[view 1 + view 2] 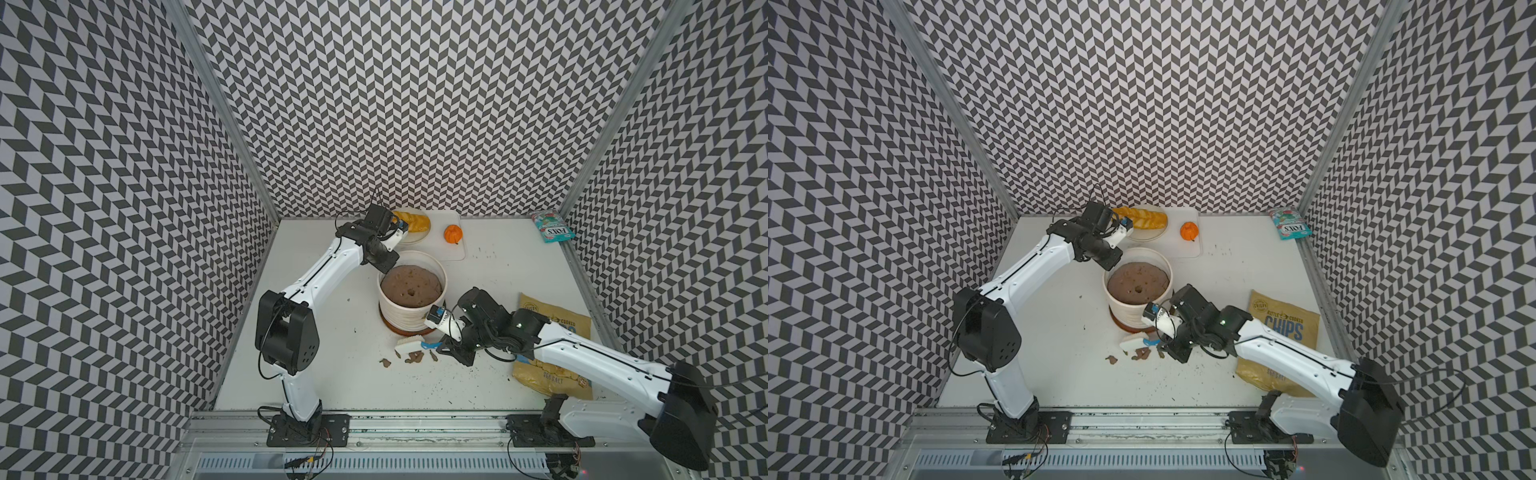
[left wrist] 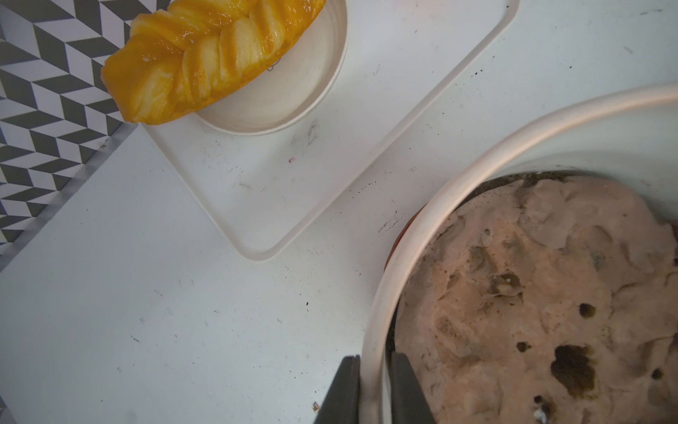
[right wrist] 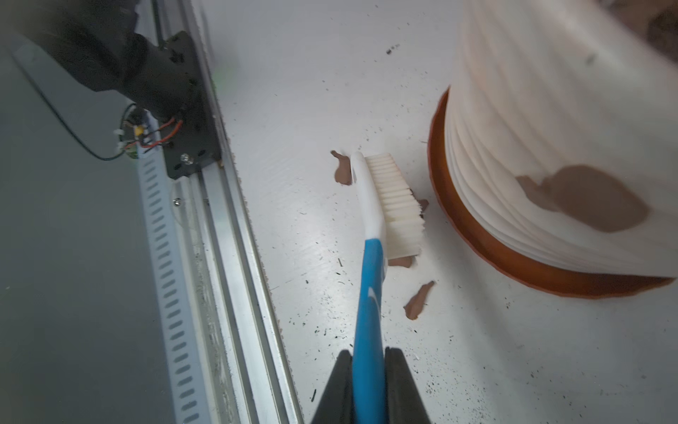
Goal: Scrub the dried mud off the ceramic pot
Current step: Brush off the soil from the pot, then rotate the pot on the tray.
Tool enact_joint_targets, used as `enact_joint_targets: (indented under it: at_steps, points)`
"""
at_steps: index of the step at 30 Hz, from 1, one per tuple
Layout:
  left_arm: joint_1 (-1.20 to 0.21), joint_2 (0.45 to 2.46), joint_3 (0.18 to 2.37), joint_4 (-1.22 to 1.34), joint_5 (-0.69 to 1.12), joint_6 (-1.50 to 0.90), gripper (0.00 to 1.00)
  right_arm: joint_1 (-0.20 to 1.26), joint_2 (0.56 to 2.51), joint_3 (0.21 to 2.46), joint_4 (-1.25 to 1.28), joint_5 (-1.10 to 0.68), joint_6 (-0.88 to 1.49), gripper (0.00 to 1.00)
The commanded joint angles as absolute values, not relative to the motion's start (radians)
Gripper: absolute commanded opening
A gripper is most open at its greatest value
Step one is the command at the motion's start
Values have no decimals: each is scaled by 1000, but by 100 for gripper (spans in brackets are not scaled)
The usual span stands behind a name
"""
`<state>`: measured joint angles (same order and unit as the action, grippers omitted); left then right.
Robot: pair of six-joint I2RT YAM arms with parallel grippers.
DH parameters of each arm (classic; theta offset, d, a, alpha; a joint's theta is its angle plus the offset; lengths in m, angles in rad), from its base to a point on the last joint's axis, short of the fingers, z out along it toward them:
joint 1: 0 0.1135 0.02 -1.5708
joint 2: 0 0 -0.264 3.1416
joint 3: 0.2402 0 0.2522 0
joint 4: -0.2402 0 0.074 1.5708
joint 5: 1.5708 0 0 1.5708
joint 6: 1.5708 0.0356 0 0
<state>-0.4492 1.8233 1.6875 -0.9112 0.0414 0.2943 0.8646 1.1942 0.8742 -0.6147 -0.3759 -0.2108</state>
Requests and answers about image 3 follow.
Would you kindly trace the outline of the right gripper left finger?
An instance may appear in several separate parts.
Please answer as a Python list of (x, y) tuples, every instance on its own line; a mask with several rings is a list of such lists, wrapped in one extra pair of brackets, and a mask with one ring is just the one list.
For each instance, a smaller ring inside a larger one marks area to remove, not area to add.
[(340, 351), (312, 424), (353, 424), (352, 355)]

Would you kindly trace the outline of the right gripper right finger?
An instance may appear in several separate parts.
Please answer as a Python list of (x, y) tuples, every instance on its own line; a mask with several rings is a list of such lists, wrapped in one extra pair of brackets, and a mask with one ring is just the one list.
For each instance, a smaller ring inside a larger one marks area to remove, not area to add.
[(409, 365), (401, 349), (385, 351), (389, 424), (430, 424)]

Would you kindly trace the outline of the blue white scrub brush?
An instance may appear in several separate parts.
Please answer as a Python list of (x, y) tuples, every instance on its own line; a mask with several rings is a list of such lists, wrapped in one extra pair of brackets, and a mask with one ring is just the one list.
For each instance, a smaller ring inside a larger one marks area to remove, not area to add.
[(387, 378), (381, 335), (382, 287), (390, 260), (420, 253), (421, 205), (390, 154), (351, 155), (365, 234), (352, 355), (352, 395), (357, 423), (386, 423)]

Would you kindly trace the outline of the white ceramic pot with soil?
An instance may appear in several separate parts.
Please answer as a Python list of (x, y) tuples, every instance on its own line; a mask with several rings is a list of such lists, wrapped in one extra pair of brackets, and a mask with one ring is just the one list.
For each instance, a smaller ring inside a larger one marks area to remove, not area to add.
[(445, 114), (464, 206), (559, 269), (677, 274), (677, 63), (597, 1), (465, 1)]

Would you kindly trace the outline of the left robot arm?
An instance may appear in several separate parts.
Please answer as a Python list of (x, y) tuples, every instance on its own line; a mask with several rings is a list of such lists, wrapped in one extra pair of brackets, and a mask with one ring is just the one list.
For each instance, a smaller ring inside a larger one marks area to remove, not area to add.
[(83, 86), (117, 91), (156, 118), (195, 109), (201, 75), (180, 31), (155, 45), (137, 33), (135, 1), (3, 1), (1, 27), (43, 49)]

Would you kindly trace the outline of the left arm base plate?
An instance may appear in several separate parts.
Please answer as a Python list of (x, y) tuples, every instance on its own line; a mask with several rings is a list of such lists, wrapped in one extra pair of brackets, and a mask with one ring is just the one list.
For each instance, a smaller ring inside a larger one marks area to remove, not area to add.
[(194, 40), (180, 31), (162, 50), (166, 72), (162, 76), (163, 120), (175, 122), (162, 131), (167, 141), (162, 153), (169, 178), (188, 177), (222, 159), (215, 115), (208, 100)]

